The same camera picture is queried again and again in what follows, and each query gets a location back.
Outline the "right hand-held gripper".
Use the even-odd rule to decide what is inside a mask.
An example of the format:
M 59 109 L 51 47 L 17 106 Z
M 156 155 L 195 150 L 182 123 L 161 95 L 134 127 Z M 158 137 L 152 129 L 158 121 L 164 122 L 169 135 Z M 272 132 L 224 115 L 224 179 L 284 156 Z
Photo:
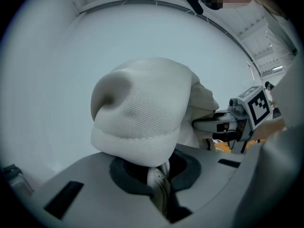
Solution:
M 250 87 L 236 98 L 229 100 L 228 111 L 216 111 L 213 118 L 193 121 L 193 127 L 201 132 L 235 132 L 236 139 L 229 140 L 232 153 L 245 153 L 247 143 L 255 130 L 271 115 L 269 100 L 262 85 Z

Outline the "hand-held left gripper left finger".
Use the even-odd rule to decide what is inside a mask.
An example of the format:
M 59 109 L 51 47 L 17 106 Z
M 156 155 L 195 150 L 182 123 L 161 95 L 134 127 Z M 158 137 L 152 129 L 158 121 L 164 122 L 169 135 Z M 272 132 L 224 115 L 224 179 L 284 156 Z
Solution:
M 32 200 L 68 228 L 163 228 L 169 221 L 151 201 L 151 187 L 132 177 L 127 167 L 105 153 L 86 156 L 48 180 Z

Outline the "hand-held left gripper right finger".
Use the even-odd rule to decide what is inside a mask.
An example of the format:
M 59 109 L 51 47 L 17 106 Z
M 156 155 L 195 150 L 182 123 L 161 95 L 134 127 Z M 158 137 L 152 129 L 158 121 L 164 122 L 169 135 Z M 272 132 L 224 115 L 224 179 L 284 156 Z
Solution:
M 243 156 L 178 144 L 170 158 L 173 228 L 232 228 L 240 188 L 233 185 Z

